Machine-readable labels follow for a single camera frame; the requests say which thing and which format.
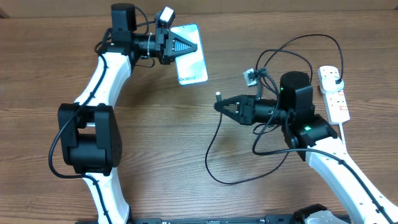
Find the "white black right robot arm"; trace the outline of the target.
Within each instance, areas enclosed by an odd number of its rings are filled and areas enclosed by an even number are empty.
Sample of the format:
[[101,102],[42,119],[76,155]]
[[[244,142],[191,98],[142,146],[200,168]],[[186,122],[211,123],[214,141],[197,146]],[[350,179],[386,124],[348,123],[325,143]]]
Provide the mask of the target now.
[[260,79],[268,76],[264,69],[246,72],[245,80],[257,87],[257,94],[224,100],[216,93],[215,110],[246,126],[280,126],[288,148],[264,155],[297,152],[331,188],[353,223],[397,223],[397,205],[378,191],[352,160],[338,133],[315,113],[310,77],[298,71],[283,74],[274,85],[276,98],[267,100],[262,97]]

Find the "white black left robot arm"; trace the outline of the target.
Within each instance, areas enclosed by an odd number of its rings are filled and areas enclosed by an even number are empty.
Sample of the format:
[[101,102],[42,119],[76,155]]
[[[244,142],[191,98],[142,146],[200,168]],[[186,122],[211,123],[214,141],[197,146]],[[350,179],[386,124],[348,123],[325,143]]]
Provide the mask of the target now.
[[61,179],[83,179],[93,197],[96,223],[133,223],[118,177],[122,140],[114,106],[124,83],[140,59],[168,65],[179,56],[198,50],[198,45],[172,32],[175,12],[165,7],[153,21],[155,32],[138,33],[136,11],[131,3],[111,6],[112,26],[106,29],[94,51],[97,68],[74,103],[60,105],[59,132],[49,150],[49,168]]

